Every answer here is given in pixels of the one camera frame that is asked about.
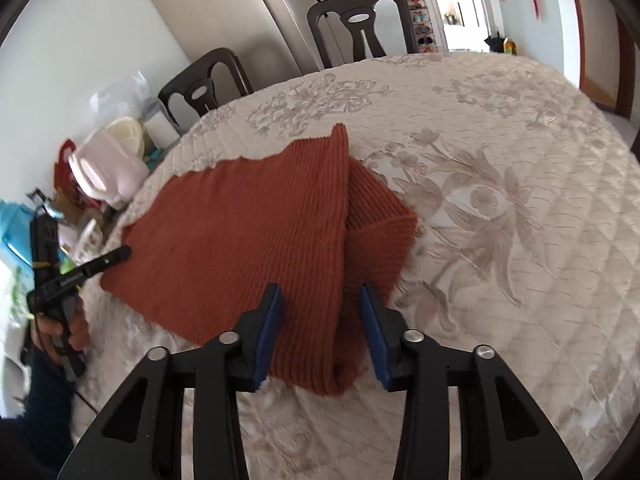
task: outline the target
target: oval cutout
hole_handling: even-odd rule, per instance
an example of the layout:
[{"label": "oval cutout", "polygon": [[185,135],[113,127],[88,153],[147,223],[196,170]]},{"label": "oval cutout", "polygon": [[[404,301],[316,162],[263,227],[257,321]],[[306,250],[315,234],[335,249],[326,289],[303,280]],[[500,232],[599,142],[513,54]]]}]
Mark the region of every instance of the oval cutout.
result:
[{"label": "oval cutout", "polygon": [[359,23],[359,22],[365,22],[369,19],[369,15],[368,14],[355,14],[353,16],[351,16],[347,21],[349,23]]},{"label": "oval cutout", "polygon": [[207,93],[207,87],[201,86],[200,88],[196,88],[193,91],[193,93],[191,94],[191,99],[195,101],[196,99],[200,99],[206,93]]}]

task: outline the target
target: doorway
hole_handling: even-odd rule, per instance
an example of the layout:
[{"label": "doorway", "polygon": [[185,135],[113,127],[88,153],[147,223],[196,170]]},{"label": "doorway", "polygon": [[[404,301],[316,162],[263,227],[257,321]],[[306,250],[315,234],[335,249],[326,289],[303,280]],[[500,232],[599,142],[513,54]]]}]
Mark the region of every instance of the doorway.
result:
[{"label": "doorway", "polygon": [[488,52],[484,0],[437,0],[449,51]]}]

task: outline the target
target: bottle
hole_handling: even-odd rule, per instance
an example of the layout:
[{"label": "bottle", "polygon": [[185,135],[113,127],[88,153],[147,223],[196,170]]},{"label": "bottle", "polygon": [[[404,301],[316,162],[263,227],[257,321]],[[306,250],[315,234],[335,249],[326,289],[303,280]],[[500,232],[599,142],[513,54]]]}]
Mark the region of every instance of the bottle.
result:
[{"label": "bottle", "polygon": [[142,124],[156,148],[164,150],[180,139],[171,121],[167,118],[164,105],[159,99],[149,99],[142,108]]},{"label": "bottle", "polygon": [[504,38],[504,53],[511,54],[512,56],[518,55],[518,48],[513,40],[509,37]]}]

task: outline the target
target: blue gripper pad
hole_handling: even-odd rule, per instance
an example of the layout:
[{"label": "blue gripper pad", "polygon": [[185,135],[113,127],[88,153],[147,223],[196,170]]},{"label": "blue gripper pad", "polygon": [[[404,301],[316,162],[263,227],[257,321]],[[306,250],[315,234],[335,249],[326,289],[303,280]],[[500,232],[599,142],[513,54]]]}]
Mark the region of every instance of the blue gripper pad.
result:
[{"label": "blue gripper pad", "polygon": [[376,371],[376,377],[382,383],[385,390],[391,386],[391,367],[389,364],[389,348],[386,344],[385,335],[378,320],[378,314],[374,307],[375,299],[372,299],[367,290],[367,285],[363,285],[360,289],[360,315],[364,325],[365,336],[369,346],[369,353],[373,367]]},{"label": "blue gripper pad", "polygon": [[267,378],[273,349],[280,333],[280,321],[282,318],[282,290],[280,286],[274,283],[270,284],[264,291],[260,304],[263,301],[268,301],[269,303],[255,346],[254,373],[251,380],[256,390],[260,388],[260,384]]}]

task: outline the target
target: ribbed knit fabric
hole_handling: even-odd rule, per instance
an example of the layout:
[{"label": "ribbed knit fabric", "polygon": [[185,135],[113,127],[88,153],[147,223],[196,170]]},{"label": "ribbed knit fabric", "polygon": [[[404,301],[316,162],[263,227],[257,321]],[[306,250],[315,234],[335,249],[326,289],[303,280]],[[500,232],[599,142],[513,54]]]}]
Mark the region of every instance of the ribbed knit fabric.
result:
[{"label": "ribbed knit fabric", "polygon": [[416,216],[349,158],[345,127],[263,160],[226,160],[172,178],[124,229],[130,259],[102,288],[196,344],[230,330],[269,282],[286,298],[271,374],[340,394],[366,346],[358,290],[386,303]]}]

